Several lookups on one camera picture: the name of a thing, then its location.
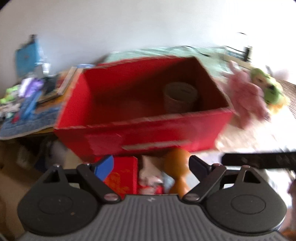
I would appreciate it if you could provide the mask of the green plush toy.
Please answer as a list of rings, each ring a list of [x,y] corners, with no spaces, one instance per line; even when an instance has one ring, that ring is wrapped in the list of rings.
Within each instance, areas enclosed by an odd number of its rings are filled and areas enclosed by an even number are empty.
[[[253,68],[250,71],[250,78],[252,83],[263,91],[264,101],[272,114],[278,113],[289,104],[289,98],[284,94],[281,84],[271,75],[259,68]]]

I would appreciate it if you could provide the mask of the large red cardboard box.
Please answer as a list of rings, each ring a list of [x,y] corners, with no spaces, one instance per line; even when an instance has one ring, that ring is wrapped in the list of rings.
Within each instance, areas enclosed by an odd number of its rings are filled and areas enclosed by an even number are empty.
[[[198,98],[187,113],[168,113],[165,86],[185,82]],[[213,147],[233,109],[195,57],[162,56],[100,64],[83,70],[54,132],[83,160],[182,147]]]

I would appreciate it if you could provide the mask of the brown tape roll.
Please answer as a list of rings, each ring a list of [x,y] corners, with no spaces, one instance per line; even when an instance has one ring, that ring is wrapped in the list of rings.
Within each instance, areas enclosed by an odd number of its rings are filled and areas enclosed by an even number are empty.
[[[171,82],[164,89],[164,102],[168,113],[192,111],[197,98],[196,88],[185,82]]]

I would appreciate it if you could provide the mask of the stack of books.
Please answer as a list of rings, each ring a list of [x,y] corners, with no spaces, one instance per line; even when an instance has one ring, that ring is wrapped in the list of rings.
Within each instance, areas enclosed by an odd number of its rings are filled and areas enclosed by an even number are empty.
[[[56,75],[49,76],[45,81],[43,94],[39,97],[37,104],[43,104],[63,96],[78,69],[89,69],[93,67],[95,67],[93,64],[80,64],[72,66],[68,70],[61,71]]]

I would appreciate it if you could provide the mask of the pink teddy bear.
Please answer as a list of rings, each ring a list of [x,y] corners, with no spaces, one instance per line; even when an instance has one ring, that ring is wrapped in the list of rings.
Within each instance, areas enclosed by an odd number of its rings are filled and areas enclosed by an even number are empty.
[[[240,128],[250,127],[253,117],[258,121],[268,121],[270,113],[262,89],[252,83],[249,73],[242,70],[236,62],[230,61],[229,69],[230,73],[222,73],[226,78],[223,90],[230,98]]]

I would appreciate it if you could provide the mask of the small red gift box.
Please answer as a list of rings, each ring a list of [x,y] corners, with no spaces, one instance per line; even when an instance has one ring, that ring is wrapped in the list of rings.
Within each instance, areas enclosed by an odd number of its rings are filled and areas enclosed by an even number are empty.
[[[138,160],[136,157],[114,157],[114,167],[104,183],[121,199],[137,194]]]

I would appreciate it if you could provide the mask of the purple toy figure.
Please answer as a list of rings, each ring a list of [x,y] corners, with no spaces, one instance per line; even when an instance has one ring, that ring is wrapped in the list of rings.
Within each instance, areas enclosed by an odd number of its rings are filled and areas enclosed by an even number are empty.
[[[20,88],[18,89],[18,96],[20,98],[30,97],[36,91],[39,91],[44,85],[44,80],[39,78],[25,78],[22,80]]]

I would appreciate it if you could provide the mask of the blue patterned cloth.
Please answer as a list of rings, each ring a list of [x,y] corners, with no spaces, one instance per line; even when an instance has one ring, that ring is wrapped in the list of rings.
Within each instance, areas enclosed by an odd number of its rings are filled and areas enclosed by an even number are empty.
[[[19,138],[35,132],[52,128],[58,118],[61,105],[46,109],[40,113],[32,113],[25,120],[13,123],[13,118],[6,119],[1,126],[1,141]]]

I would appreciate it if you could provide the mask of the green white small figure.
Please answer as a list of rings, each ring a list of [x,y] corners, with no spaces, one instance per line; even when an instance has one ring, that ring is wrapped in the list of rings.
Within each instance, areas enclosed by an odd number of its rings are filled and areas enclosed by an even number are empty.
[[[20,88],[20,84],[17,84],[13,87],[10,87],[6,90],[6,93],[4,95],[3,98],[0,99],[0,103],[1,104],[7,104],[9,102],[15,101],[15,99],[18,97],[19,95],[19,88]]]

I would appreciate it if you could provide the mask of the orange wooden gourd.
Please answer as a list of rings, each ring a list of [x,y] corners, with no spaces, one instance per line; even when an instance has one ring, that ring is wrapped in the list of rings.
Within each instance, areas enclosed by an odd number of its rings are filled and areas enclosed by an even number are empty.
[[[163,171],[174,180],[169,193],[178,194],[180,198],[189,191],[186,176],[190,173],[190,155],[188,151],[178,148],[171,150],[164,157]]]

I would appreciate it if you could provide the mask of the blue packaged item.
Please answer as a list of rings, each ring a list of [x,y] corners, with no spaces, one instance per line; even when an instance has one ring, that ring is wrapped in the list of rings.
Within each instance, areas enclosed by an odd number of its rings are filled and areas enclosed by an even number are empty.
[[[44,53],[37,35],[30,35],[29,40],[15,51],[17,77],[24,77],[28,73],[34,72],[35,68],[44,62]]]

